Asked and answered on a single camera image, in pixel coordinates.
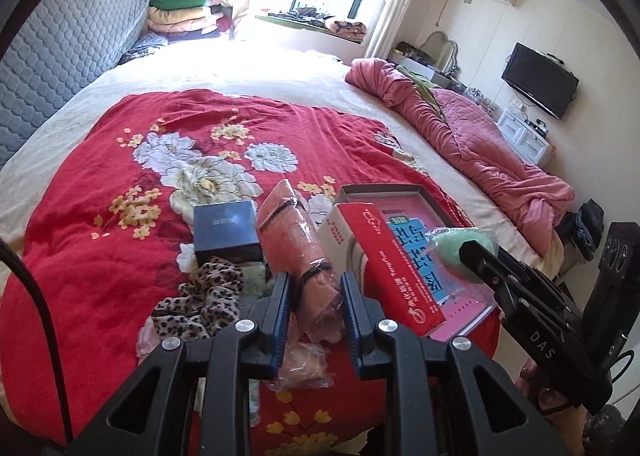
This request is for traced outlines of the person's hand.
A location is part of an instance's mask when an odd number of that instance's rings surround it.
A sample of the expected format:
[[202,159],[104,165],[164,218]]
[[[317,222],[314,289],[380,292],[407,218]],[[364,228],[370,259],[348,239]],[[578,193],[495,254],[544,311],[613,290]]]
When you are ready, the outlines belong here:
[[529,402],[535,404],[552,425],[573,455],[585,454],[582,444],[587,411],[584,406],[575,407],[558,391],[541,385],[540,371],[535,361],[529,358],[514,380],[515,387]]

